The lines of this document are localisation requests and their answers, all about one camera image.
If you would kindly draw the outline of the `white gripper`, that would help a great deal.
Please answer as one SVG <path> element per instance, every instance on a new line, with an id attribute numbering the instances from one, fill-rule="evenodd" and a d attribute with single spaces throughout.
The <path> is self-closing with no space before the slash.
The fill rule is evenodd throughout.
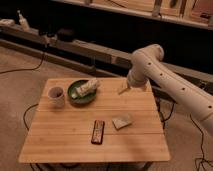
<path id="1" fill-rule="evenodd" d="M 133 88 L 142 87 L 147 83 L 147 81 L 148 79 L 146 77 L 143 77 L 141 80 L 136 80 L 131 74 L 127 76 L 127 83 L 130 87 L 133 87 Z M 118 90 L 118 94 L 121 95 L 122 93 L 130 90 L 130 87 L 123 87 L 123 88 L 121 87 Z"/>

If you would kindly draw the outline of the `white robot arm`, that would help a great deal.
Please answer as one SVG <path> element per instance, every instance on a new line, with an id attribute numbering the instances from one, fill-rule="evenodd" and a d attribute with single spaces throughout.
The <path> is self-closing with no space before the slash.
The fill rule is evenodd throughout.
<path id="1" fill-rule="evenodd" d="M 165 67 L 161 60 L 164 50 L 151 44 L 135 50 L 131 55 L 132 68 L 126 81 L 118 88 L 122 94 L 131 87 L 142 88 L 152 79 L 176 102 L 188 109 L 203 128 L 213 136 L 213 96 Z"/>

